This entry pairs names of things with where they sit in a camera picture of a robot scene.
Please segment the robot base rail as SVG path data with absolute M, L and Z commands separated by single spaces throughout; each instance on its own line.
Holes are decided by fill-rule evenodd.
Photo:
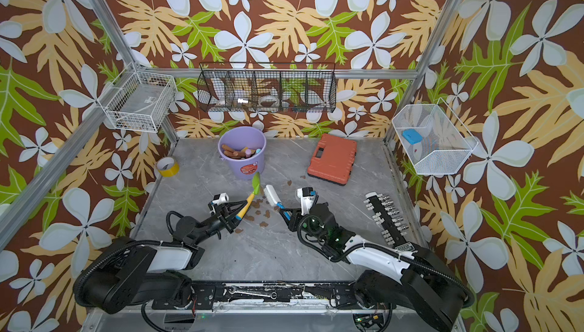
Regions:
M 392 311 L 395 305 L 378 302 L 357 290 L 354 281 L 219 282 L 199 281 L 190 289 L 191 312 L 220 310 Z

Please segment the green trowel wooden handle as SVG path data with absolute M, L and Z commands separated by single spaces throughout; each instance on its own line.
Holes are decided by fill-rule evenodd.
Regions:
M 221 148 L 223 149 L 223 152 L 229 151 L 229 152 L 237 152 L 234 149 L 230 148 L 229 146 L 222 144 Z
M 228 158 L 231 158 L 231 159 L 241 159 L 242 158 L 242 155 L 239 152 L 229 152 L 229 151 L 226 151 L 226 152 L 224 152 L 224 154 Z

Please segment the green trowel yellow handle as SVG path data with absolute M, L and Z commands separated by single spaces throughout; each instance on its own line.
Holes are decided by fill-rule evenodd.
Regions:
M 261 190 L 261 178 L 260 173 L 255 173 L 252 178 L 252 193 L 246 199 L 246 203 L 244 207 L 237 213 L 236 219 L 242 220 L 245 216 L 247 211 L 249 210 L 251 203 L 254 201 L 256 195 L 259 195 Z

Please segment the white brush blue handle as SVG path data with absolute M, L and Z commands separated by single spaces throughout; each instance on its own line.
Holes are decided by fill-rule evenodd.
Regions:
M 285 210 L 284 204 L 281 202 L 279 196 L 277 195 L 274 187 L 270 184 L 266 185 L 264 188 L 266 199 L 272 207 L 278 207 L 279 212 L 284 217 L 285 220 L 290 220 L 290 215 Z

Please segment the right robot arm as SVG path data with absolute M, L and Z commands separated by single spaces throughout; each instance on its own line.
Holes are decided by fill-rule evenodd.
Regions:
M 313 205 L 307 214 L 287 208 L 279 213 L 299 241 L 325 259 L 365 267 L 354 286 L 364 306 L 402 306 L 434 330 L 450 331 L 459 312 L 475 302 L 474 293 L 427 248 L 370 242 L 337 224 L 326 203 Z

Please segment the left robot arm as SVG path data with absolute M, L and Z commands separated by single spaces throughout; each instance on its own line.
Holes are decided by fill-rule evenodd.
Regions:
M 211 215 L 202 222 L 170 211 L 166 216 L 170 242 L 115 239 L 78 276 L 73 286 L 76 303 L 111 315 L 148 302 L 178 309 L 188 306 L 193 282 L 183 271 L 202 260 L 202 242 L 223 230 L 235 231 L 249 203 L 214 200 L 208 207 Z M 175 225 L 170 224 L 173 216 L 178 219 Z

